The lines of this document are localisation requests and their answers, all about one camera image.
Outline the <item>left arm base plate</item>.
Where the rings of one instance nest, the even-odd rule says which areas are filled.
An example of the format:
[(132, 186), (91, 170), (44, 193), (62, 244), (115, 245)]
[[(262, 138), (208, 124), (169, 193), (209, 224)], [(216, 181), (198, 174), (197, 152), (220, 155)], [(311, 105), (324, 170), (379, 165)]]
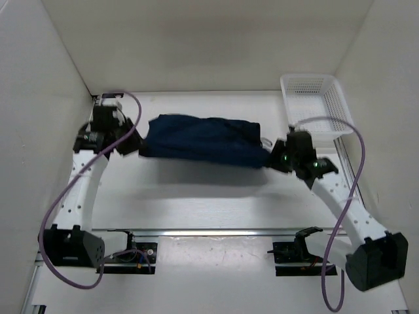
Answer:
[(155, 237), (141, 237), (128, 230), (97, 232), (105, 243), (104, 274), (154, 275), (158, 253)]

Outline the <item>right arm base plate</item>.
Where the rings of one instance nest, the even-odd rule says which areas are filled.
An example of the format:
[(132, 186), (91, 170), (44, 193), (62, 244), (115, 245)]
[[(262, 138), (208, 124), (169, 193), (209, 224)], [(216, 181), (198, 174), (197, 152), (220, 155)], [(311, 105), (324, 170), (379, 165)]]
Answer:
[(319, 277), (323, 258), (308, 252), (306, 238), (322, 232), (322, 228), (299, 230), (292, 241), (277, 241), (267, 251), (274, 257), (276, 277)]

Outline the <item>navy blue shorts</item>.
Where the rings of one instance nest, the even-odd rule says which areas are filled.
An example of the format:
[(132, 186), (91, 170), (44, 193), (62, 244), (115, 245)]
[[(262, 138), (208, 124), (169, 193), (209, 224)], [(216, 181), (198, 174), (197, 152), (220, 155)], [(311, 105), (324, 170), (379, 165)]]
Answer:
[(149, 121), (139, 155), (260, 169), (270, 152), (263, 148), (256, 122), (161, 114)]

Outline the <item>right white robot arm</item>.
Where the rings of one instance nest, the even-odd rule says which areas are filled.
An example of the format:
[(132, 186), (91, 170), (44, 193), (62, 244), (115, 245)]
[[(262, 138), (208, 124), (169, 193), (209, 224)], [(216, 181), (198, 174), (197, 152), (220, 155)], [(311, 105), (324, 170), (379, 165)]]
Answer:
[(370, 216), (363, 204), (350, 195), (344, 176), (328, 158), (320, 158), (307, 131), (291, 130), (278, 139), (268, 166), (282, 173), (295, 173), (338, 219), (350, 242), (334, 240), (318, 227), (296, 233), (295, 256), (304, 262), (318, 256), (342, 268), (353, 286), (365, 292), (405, 275), (408, 241), (389, 232)]

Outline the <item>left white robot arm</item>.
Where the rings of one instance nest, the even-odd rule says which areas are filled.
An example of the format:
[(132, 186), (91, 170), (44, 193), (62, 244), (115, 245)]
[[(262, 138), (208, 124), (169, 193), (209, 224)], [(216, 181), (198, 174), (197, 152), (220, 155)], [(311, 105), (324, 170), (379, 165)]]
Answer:
[(51, 226), (42, 232), (44, 251), (53, 266), (98, 268), (103, 258), (113, 253), (123, 262), (136, 257), (137, 245), (127, 231), (92, 233), (94, 202), (111, 156), (100, 152), (119, 139), (124, 141), (115, 151), (121, 156), (142, 147), (143, 139), (131, 130), (133, 125), (113, 99), (95, 106), (91, 121), (79, 129), (73, 146), (71, 187), (59, 200)]

